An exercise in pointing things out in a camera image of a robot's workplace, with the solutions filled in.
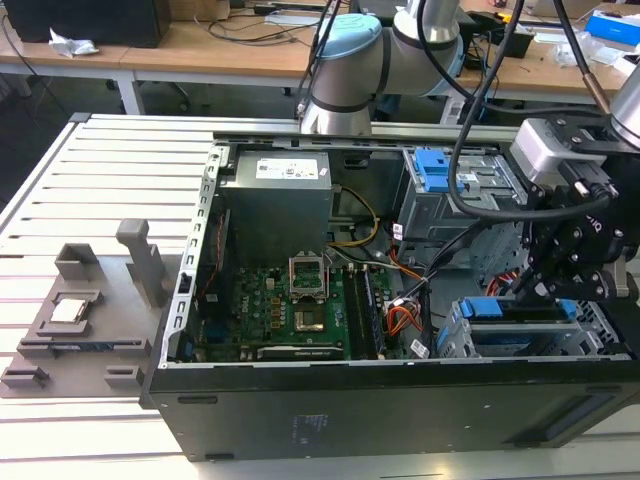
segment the wooden desk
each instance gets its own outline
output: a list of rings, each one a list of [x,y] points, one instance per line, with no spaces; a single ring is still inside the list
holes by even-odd
[[[100,52],[95,55],[84,55],[67,58],[58,55],[47,43],[23,43],[9,22],[5,21],[7,33],[20,54],[31,66],[50,65],[63,67],[92,67],[92,68],[120,68],[122,56],[129,50],[124,46],[100,46]],[[3,32],[0,32],[0,63],[15,63],[22,65],[22,60],[11,48]]]
[[[224,25],[237,29],[259,21],[259,18],[235,18],[225,21]],[[220,27],[214,26],[213,29],[218,34],[224,34]],[[275,46],[248,46],[214,38],[195,22],[173,22],[159,48],[130,48],[120,60],[120,66],[132,70],[299,79],[307,67],[308,44],[311,43],[314,30],[310,27],[291,32],[307,45],[295,42]],[[279,31],[282,31],[279,26],[262,24],[237,32],[229,30],[227,35],[251,38]],[[287,38],[290,37],[283,34],[282,40]]]
[[[491,7],[487,0],[461,0],[461,5],[468,11],[501,11]],[[640,11],[632,5],[606,5],[604,8],[623,14]],[[243,17],[225,22],[225,25],[241,28],[258,21]],[[214,28],[222,33],[219,27]],[[229,34],[248,38],[277,32],[279,28],[255,25],[241,31],[229,31]],[[293,34],[305,43],[309,43],[313,35],[311,28]],[[117,81],[125,109],[132,114],[144,114],[138,80],[296,87],[309,57],[309,48],[302,43],[246,46],[213,38],[194,22],[174,22],[157,49],[99,45],[101,53],[74,59],[57,55],[47,44],[22,44],[15,32],[11,35],[39,74]],[[499,73],[500,88],[496,98],[592,103],[578,68],[560,67],[553,60],[551,50],[552,46],[532,43],[525,59],[505,59]],[[624,75],[611,67],[594,65],[593,70],[610,95],[625,81]],[[0,71],[29,73],[2,35]],[[480,74],[475,71],[465,70],[459,78],[469,90],[475,89],[479,81]],[[447,95],[451,100],[449,103],[460,101],[455,92],[447,92]]]
[[[466,11],[511,12],[509,8],[492,7],[487,0],[461,0],[460,4]],[[640,12],[640,7],[634,5],[603,4],[599,8],[616,11],[623,15]],[[522,19],[558,21],[557,18],[539,18],[530,15],[523,15]],[[578,67],[562,67],[556,63],[553,58],[553,48],[554,45],[531,42],[525,58],[505,58],[498,72],[500,82],[496,98],[592,104],[593,99],[582,81]],[[493,46],[491,60],[497,50],[497,46]],[[614,96],[627,79],[613,67],[599,63],[594,63],[591,70],[609,96]],[[480,81],[479,71],[467,69],[464,69],[458,78],[458,82],[469,91],[475,90]],[[448,97],[441,123],[457,123],[464,99],[453,89],[450,89]]]

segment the ram slot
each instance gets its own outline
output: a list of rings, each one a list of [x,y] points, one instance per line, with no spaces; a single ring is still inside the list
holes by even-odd
[[[349,271],[346,267],[342,272],[349,344],[354,360],[378,358],[368,316],[366,282],[362,274]]]

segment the computer case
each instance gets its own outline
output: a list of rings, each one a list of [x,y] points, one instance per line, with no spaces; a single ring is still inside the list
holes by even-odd
[[[155,48],[169,29],[168,0],[5,0],[9,20],[24,42],[57,34],[101,44]]]

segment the red cable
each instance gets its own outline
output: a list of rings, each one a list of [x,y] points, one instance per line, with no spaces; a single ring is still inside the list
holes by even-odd
[[[209,289],[209,287],[211,286],[211,282],[213,282],[213,279],[216,277],[216,273],[218,272],[218,269],[220,267],[220,250],[221,250],[221,243],[222,243],[222,226],[224,225],[224,215],[220,216],[220,224],[218,225],[218,235],[217,235],[217,239],[216,239],[216,268],[213,269],[213,272],[211,272],[211,276],[209,277],[209,280],[207,280],[207,284],[204,286],[204,288],[202,289],[202,291],[200,292],[200,295],[198,295],[197,299],[198,300],[202,300],[202,298],[205,296],[205,294],[207,293],[207,290]]]

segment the metal table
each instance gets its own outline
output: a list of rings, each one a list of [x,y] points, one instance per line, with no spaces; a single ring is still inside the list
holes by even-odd
[[[0,369],[57,273],[65,242],[123,254],[123,217],[147,218],[161,253],[180,254],[213,131],[294,132],[281,120],[76,116],[0,214]],[[374,132],[455,139],[458,128],[377,124]],[[515,129],[472,138],[509,141]],[[137,399],[0,399],[0,478],[640,478],[640,407],[557,450],[189,463],[156,411]]]

